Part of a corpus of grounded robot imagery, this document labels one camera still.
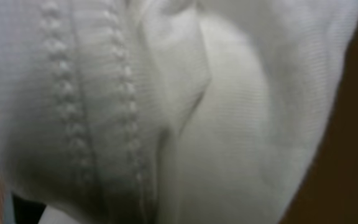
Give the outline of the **white polo shirt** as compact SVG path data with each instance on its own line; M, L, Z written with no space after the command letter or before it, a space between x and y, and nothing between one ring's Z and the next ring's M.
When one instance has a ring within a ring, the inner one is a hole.
M358 1L0 1L0 178L60 223L278 223Z

